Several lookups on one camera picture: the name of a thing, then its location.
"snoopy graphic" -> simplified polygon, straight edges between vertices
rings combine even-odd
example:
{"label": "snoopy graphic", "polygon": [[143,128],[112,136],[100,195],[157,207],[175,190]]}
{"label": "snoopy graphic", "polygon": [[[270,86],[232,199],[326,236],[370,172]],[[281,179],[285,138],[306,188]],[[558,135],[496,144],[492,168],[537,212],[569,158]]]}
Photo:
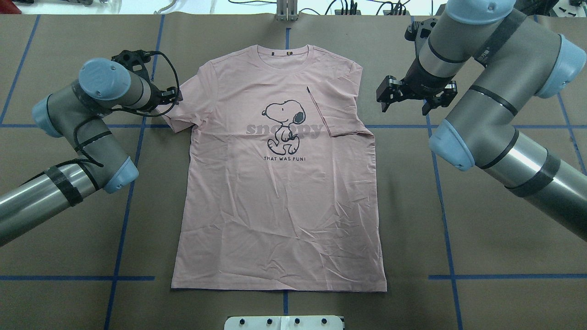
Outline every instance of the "snoopy graphic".
{"label": "snoopy graphic", "polygon": [[281,124],[275,131],[275,140],[267,140],[269,149],[279,155],[295,154],[299,149],[299,137],[290,128],[291,124],[301,124],[306,120],[302,105],[296,100],[271,103],[261,112],[263,116]]}

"pink t-shirt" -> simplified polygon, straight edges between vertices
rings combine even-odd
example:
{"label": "pink t-shirt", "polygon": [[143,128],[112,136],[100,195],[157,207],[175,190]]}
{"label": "pink t-shirt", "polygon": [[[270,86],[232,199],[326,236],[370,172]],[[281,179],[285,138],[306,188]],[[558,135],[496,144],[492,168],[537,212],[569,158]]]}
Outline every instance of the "pink t-shirt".
{"label": "pink t-shirt", "polygon": [[317,46],[255,45],[181,85],[164,116],[192,127],[173,288],[387,290],[361,73]]}

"blue joint cap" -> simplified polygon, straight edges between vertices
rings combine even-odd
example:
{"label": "blue joint cap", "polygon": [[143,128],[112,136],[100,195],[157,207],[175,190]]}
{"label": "blue joint cap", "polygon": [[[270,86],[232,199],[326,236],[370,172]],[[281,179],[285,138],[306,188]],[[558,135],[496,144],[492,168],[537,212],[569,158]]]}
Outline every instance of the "blue joint cap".
{"label": "blue joint cap", "polygon": [[114,174],[112,179],[110,179],[110,181],[104,186],[104,190],[109,194],[115,193],[122,187],[135,181],[138,176],[139,170],[137,170],[137,167],[129,157],[124,161],[124,164],[120,166],[118,171],[116,171],[116,174]]}
{"label": "blue joint cap", "polygon": [[585,51],[561,36],[561,50],[556,58],[554,68],[544,83],[544,86],[536,93],[536,96],[547,99],[556,95],[566,84],[573,81],[585,66],[587,55]]}
{"label": "blue joint cap", "polygon": [[446,14],[453,20],[470,25],[499,21],[514,9],[515,0],[449,0]]}
{"label": "blue joint cap", "polygon": [[475,160],[465,141],[446,119],[432,134],[428,146],[430,150],[461,171],[475,166]]}
{"label": "blue joint cap", "polygon": [[39,103],[35,104],[32,111],[33,120],[40,129],[47,133],[48,136],[62,137],[63,135],[59,133],[55,127],[53,127],[53,123],[51,123],[51,119],[49,118],[49,107],[47,106],[49,96],[50,95],[40,100]]}
{"label": "blue joint cap", "polygon": [[94,58],[79,71],[83,91],[97,100],[111,101],[122,97],[130,88],[130,73],[119,63]]}

